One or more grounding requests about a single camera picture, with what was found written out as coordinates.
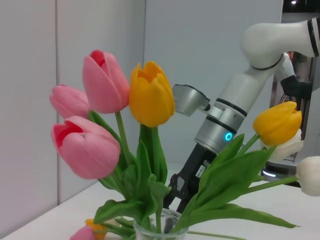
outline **blue led light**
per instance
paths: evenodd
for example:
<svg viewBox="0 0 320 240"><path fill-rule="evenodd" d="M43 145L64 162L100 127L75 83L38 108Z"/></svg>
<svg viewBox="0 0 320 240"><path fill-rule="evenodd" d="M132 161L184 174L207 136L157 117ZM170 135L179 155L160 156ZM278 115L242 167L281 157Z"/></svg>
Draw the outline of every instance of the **blue led light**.
<svg viewBox="0 0 320 240"><path fill-rule="evenodd" d="M226 135L224 135L224 139L226 141L230 141L232 139L232 133L231 132L228 132Z"/></svg>

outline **white robotic arm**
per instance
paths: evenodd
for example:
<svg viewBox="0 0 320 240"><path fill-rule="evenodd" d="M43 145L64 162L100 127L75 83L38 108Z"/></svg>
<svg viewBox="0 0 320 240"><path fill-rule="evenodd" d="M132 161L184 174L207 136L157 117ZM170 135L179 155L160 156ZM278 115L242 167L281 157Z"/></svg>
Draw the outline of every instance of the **white robotic arm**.
<svg viewBox="0 0 320 240"><path fill-rule="evenodd" d="M197 145L182 170L170 180L171 192L164 199L165 208L178 197L181 203L177 211L184 210L198 192L203 171L237 133L267 79L272 74L279 81L295 78L291 61L285 52L319 56L319 32L318 17L299 23L260 23L248 28L243 35L241 49L250 66L229 80L214 104L209 104L210 100L192 86L173 86L176 112L190 116L200 109L207 116L195 136Z"/></svg>

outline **silver metal cylinder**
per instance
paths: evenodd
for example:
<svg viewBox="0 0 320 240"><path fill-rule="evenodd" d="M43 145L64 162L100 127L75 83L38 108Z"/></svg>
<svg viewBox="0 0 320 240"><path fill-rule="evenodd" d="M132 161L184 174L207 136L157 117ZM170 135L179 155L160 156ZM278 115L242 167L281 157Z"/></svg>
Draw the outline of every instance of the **silver metal cylinder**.
<svg viewBox="0 0 320 240"><path fill-rule="evenodd" d="M195 136L195 141L218 154L234 138L245 116L232 107L215 102Z"/></svg>

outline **white machine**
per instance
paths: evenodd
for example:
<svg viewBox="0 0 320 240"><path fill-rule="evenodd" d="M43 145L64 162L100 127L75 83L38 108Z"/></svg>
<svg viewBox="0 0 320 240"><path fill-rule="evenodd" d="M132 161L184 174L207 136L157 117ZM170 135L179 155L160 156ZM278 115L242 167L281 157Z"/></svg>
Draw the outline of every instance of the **white machine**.
<svg viewBox="0 0 320 240"><path fill-rule="evenodd" d="M249 27L243 35L241 49L250 66L229 80L214 104L209 104L210 100L190 85L173 86L176 112L190 116L200 109L206 118L195 136L197 144L190 157L170 180L171 192L164 199L165 208L178 197L181 203L177 211L184 210L198 192L203 171L233 139L272 74L279 81L296 80L286 52L319 56L319 31L318 17L299 23L259 23Z"/></svg>

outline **flower bouquet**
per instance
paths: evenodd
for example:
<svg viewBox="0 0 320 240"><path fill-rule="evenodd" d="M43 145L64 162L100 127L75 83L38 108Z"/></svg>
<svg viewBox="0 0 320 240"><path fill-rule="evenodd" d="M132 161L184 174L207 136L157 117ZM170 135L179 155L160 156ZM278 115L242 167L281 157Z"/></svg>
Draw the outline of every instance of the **flower bouquet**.
<svg viewBox="0 0 320 240"><path fill-rule="evenodd" d="M296 103L286 102L259 115L256 134L243 146L238 135L220 152L200 178L198 193L182 214L163 209L170 192L165 185L167 164L158 126L175 112L172 88L164 71L152 61L133 69L130 86L117 59L108 52L93 51L84 58L85 93L70 86L53 88L50 102L64 118L52 127L53 144L75 174L98 179L107 189L119 192L122 201L106 199L94 219L71 240L102 240L114 233L126 240L183 239L186 234L241 240L243 238L188 231L194 224L215 219L244 219L294 228L296 225L271 214L229 203L241 195L299 181L308 195L320 195L318 157L306 158L297 175L251 186L261 181L260 171L269 158L282 159L303 146L302 121ZM128 147L121 110L129 105L140 123L136 156ZM119 135L98 114L115 114ZM260 150L248 151L258 139Z"/></svg>

